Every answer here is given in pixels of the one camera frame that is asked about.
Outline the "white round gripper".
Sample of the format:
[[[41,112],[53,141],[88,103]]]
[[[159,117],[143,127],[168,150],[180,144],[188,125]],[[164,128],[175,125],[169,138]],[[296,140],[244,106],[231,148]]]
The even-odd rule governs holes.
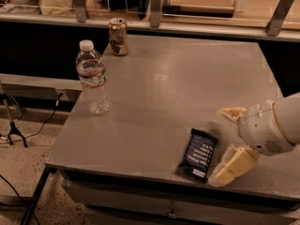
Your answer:
[[[231,144],[226,149],[208,177],[208,184],[214,188],[225,187],[252,170],[258,164],[260,153],[271,157],[294,149],[293,99],[266,100],[248,110],[220,108],[217,113],[238,124],[239,136],[250,147]]]

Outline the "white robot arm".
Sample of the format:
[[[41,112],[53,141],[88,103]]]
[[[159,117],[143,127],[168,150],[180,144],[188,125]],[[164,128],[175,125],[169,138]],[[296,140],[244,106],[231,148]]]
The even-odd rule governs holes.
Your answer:
[[[300,144],[300,94],[266,100],[250,108],[221,108],[218,114],[237,125],[244,142],[231,144],[208,177],[208,184],[219,188],[252,170],[261,156],[291,152]]]

